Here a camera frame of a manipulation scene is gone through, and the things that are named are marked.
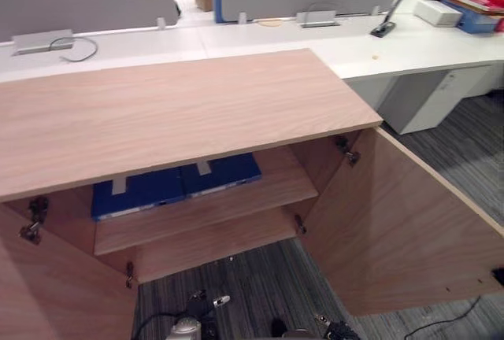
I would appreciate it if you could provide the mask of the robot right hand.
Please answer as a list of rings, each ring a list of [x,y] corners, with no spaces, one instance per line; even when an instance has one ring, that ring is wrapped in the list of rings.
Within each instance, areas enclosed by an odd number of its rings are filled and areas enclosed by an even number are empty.
[[[333,321],[324,315],[315,315],[316,321],[325,327],[323,338],[329,340],[360,340],[359,335],[345,321]]]

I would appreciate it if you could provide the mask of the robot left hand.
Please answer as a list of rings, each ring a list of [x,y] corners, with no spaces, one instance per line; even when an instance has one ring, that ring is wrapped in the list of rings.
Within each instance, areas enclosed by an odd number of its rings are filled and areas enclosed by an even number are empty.
[[[201,321],[215,309],[218,309],[231,301],[229,295],[208,298],[206,290],[196,290],[188,299],[186,314]]]

